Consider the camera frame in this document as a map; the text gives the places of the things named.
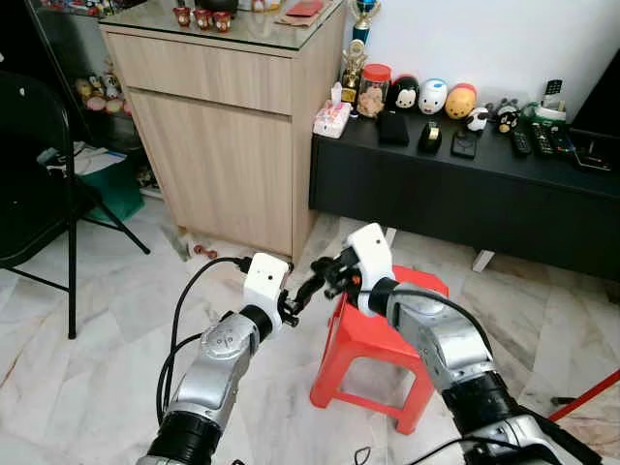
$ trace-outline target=black folding chair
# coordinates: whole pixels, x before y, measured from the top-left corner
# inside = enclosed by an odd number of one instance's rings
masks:
[[[138,247],[148,248],[75,176],[67,111],[60,98],[31,77],[0,72],[0,268],[69,293],[69,339],[76,338],[76,221],[94,206]],[[66,162],[64,174],[37,163],[53,147]],[[69,232],[69,285],[63,286],[15,269]]]

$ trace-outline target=television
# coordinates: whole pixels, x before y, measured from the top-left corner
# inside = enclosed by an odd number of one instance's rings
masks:
[[[620,140],[620,50],[574,118],[571,132]]]

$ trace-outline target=small cup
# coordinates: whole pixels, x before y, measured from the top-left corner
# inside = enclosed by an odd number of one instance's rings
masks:
[[[213,15],[209,10],[204,8],[196,8],[194,10],[194,17],[196,18],[196,24],[203,31],[213,25]]]
[[[175,7],[172,9],[176,15],[179,25],[187,27],[190,25],[192,18],[190,17],[190,9],[188,7]]]
[[[220,32],[227,32],[231,28],[231,14],[229,12],[215,12],[213,22]]]

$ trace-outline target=red plastic stool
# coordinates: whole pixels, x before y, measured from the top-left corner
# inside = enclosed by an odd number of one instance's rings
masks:
[[[396,280],[448,296],[448,287],[435,275],[403,266],[393,267]],[[349,366],[357,357],[391,362],[412,371],[416,379],[402,409],[340,390]],[[397,420],[396,431],[411,434],[416,429],[430,396],[433,384],[416,350],[383,317],[366,317],[347,303],[343,294],[329,321],[329,335],[319,374],[310,391],[310,401],[324,409],[332,398],[381,412]]]

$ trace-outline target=cabinet door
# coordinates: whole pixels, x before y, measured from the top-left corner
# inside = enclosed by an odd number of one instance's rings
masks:
[[[291,254],[287,116],[138,90],[131,100],[180,226]]]

